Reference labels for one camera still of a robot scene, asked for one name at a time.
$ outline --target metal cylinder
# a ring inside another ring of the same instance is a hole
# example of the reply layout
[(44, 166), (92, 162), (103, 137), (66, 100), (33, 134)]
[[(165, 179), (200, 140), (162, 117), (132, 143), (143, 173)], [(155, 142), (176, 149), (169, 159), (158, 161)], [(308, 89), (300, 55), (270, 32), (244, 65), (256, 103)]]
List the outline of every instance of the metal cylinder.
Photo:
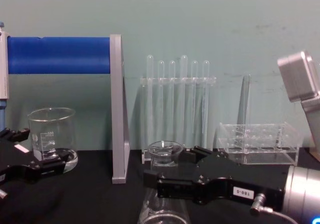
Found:
[(298, 223), (320, 218), (320, 171), (289, 168), (282, 211)]

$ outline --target test tube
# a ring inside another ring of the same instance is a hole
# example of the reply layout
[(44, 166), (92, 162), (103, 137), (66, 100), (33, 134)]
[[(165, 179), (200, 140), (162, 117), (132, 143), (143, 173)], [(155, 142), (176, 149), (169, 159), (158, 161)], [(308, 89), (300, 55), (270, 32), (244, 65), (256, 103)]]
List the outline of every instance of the test tube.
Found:
[(154, 138), (154, 124), (153, 124), (153, 121), (154, 121), (154, 115), (153, 115), (153, 104), (152, 104), (152, 101), (153, 101), (153, 78), (154, 78), (154, 57), (152, 55), (149, 55), (147, 58), (146, 58), (146, 78), (147, 78), (147, 86), (148, 86), (148, 89), (147, 89), (147, 113), (148, 113), (148, 117), (147, 117), (147, 132), (146, 132), (146, 135), (147, 135), (147, 145), (150, 145), (152, 142), (153, 142), (153, 138)]
[(177, 141), (180, 143), (185, 143), (184, 142), (184, 134), (185, 134), (185, 104), (186, 104), (186, 77), (188, 73), (188, 57), (186, 55), (181, 56), (180, 58), (180, 116), (179, 116), (179, 125), (178, 125), (178, 133), (177, 133)]
[(163, 139), (163, 124), (164, 124), (164, 77), (165, 77), (165, 62), (158, 62), (158, 109), (157, 109), (157, 140)]
[(197, 85), (197, 78), (198, 77), (198, 62), (197, 61), (193, 61), (191, 64), (191, 78), (192, 78), (192, 94), (191, 94), (191, 101), (192, 101), (192, 105), (191, 105), (191, 118), (192, 118), (192, 124), (191, 124), (191, 129), (192, 129), (192, 133), (195, 132), (195, 112), (196, 112), (196, 85)]
[(202, 64), (202, 147), (207, 147), (207, 126), (208, 126), (208, 108), (209, 108), (209, 77), (210, 63), (204, 61)]
[(169, 67), (168, 67), (168, 76), (170, 78), (169, 81), (169, 90), (168, 90), (168, 125), (167, 125), (167, 138), (169, 140), (174, 139), (174, 121), (175, 121), (175, 78), (176, 78), (176, 64), (172, 60), (169, 62)]

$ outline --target white label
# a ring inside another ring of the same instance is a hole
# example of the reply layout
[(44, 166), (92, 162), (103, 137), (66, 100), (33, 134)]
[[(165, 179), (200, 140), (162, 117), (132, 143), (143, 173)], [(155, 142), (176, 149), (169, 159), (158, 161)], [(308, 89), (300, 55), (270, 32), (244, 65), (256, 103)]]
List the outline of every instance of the white label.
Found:
[(255, 192), (248, 189), (233, 187), (233, 195), (253, 200)]
[(5, 174), (1, 175), (1, 176), (0, 176), (0, 182), (2, 182), (3, 180), (5, 180), (5, 178), (6, 178), (6, 175), (5, 175)]
[(24, 152), (24, 153), (28, 153), (29, 150), (23, 146), (21, 146), (20, 144), (15, 145), (16, 148), (18, 148), (20, 151)]

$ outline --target cable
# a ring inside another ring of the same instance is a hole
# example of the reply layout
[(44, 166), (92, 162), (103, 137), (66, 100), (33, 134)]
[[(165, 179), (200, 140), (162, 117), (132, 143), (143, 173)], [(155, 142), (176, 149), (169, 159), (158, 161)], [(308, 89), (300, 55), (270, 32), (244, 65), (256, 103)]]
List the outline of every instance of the cable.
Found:
[(275, 216), (278, 216), (278, 217), (281, 217), (293, 224), (298, 224), (295, 220), (293, 220), (291, 217), (285, 215), (285, 214), (282, 214), (282, 213), (278, 213), (278, 212), (275, 212), (272, 208), (267, 208), (267, 207), (263, 207), (260, 209), (261, 212), (264, 212), (264, 213), (267, 213), (267, 214), (271, 214), (271, 215), (275, 215)]

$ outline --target clear plastic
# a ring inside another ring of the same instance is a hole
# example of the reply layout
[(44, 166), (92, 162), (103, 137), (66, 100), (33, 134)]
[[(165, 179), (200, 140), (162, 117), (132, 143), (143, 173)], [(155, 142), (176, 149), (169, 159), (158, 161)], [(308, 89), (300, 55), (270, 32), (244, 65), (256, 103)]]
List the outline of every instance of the clear plastic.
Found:
[(64, 171), (70, 171), (78, 163), (74, 115), (69, 108), (44, 108), (28, 115), (33, 154), (38, 160), (55, 158), (68, 151), (69, 158)]
[(218, 148), (242, 164), (297, 165), (303, 138), (288, 123), (223, 125), (218, 130)]
[[(170, 141), (151, 144), (151, 169), (160, 173), (175, 172), (183, 146)], [(138, 224), (190, 224), (184, 200), (158, 198), (155, 189), (146, 189)]]

